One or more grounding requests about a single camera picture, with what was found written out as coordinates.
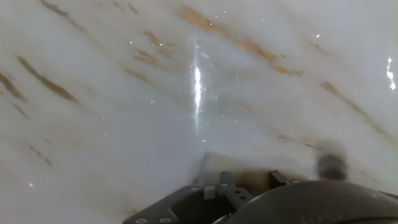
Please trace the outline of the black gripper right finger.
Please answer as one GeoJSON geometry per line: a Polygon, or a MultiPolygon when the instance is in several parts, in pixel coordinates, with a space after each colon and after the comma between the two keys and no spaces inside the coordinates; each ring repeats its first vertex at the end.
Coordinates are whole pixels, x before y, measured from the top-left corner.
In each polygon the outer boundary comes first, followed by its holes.
{"type": "Polygon", "coordinates": [[[270,187],[281,187],[289,184],[300,183],[299,180],[289,180],[282,175],[278,170],[271,170],[268,172],[269,186],[270,187]]]}

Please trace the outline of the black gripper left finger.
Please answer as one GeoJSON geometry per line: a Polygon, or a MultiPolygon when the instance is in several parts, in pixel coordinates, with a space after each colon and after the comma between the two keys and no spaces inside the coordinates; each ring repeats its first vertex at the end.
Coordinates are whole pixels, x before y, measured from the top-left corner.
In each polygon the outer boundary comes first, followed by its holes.
{"type": "Polygon", "coordinates": [[[125,219],[123,224],[224,223],[253,196],[237,187],[230,172],[220,182],[205,187],[186,186],[125,219]]]}

